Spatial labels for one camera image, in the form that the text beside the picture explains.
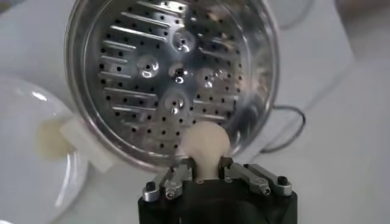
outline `white dough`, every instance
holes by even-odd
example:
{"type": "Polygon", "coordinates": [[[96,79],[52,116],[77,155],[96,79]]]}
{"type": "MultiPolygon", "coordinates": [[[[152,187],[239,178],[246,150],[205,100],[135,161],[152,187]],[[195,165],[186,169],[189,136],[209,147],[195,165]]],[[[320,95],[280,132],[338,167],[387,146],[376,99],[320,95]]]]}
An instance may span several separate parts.
{"type": "Polygon", "coordinates": [[[197,180],[217,179],[219,159],[229,155],[230,141],[221,126],[202,121],[186,130],[180,148],[195,160],[197,180]]]}
{"type": "Polygon", "coordinates": [[[75,151],[74,147],[61,135],[63,119],[44,121],[38,128],[35,148],[40,156],[48,160],[66,157],[75,151]]]}

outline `dough ball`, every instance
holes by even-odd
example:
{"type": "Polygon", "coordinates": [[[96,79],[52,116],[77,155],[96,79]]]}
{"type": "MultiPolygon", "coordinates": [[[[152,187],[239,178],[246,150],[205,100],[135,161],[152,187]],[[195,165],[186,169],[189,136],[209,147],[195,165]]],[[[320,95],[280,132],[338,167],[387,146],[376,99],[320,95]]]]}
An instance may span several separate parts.
{"type": "Polygon", "coordinates": [[[221,156],[230,151],[229,136],[214,122],[202,121],[187,129],[180,148],[195,160],[197,180],[218,178],[218,163],[221,156]]]}

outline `metal bracket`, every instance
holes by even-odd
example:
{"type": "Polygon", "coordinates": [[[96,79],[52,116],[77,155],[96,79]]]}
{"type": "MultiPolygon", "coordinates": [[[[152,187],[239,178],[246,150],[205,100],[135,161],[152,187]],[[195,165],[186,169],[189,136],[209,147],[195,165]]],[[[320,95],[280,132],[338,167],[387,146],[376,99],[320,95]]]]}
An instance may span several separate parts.
{"type": "Polygon", "coordinates": [[[192,170],[186,165],[179,165],[171,180],[167,181],[165,187],[165,197],[168,200],[173,200],[183,194],[183,180],[188,180],[188,176],[192,173],[192,170]]]}
{"type": "Polygon", "coordinates": [[[160,198],[161,187],[172,176],[172,173],[172,169],[168,168],[156,175],[153,181],[147,182],[142,189],[142,199],[147,202],[157,201],[160,198]]]}
{"type": "Polygon", "coordinates": [[[231,178],[240,178],[245,181],[249,185],[250,191],[254,193],[263,195],[269,195],[271,193],[267,179],[253,174],[238,163],[233,163],[230,166],[229,175],[231,178]]]}
{"type": "Polygon", "coordinates": [[[255,175],[267,179],[273,193],[279,196],[290,196],[292,194],[293,186],[288,181],[287,177],[278,177],[257,164],[249,164],[246,165],[246,167],[255,175]]]}

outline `stainless steel steamer basket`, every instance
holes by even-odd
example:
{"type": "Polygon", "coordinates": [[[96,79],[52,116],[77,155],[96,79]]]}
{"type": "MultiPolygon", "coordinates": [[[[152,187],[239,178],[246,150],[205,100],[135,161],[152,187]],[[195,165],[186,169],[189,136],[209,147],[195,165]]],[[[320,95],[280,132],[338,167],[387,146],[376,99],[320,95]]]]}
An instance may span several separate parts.
{"type": "Polygon", "coordinates": [[[169,166],[199,121],[232,153],[260,134],[275,100],[275,23],[259,0],[77,0],[65,43],[68,83],[98,140],[144,169],[169,166]]]}

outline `perforated steamer tray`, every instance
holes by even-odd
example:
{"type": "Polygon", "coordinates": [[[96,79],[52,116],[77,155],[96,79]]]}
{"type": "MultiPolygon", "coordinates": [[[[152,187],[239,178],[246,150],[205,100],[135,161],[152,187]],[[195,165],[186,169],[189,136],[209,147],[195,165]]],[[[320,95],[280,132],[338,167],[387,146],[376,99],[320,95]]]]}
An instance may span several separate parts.
{"type": "Polygon", "coordinates": [[[170,165],[199,121],[223,126],[242,152],[275,99],[277,43],[261,1],[77,1],[65,47],[90,130],[143,168],[170,165]]]}

